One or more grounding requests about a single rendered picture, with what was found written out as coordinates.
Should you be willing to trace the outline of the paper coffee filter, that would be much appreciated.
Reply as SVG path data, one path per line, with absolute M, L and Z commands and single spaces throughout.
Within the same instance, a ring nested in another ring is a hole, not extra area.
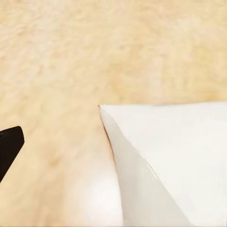
M 100 111 L 125 227 L 227 227 L 227 100 Z

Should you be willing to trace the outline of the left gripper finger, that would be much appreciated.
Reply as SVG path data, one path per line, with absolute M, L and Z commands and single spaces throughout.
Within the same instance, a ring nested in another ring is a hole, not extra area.
M 25 143 L 21 126 L 0 131 L 0 182 Z

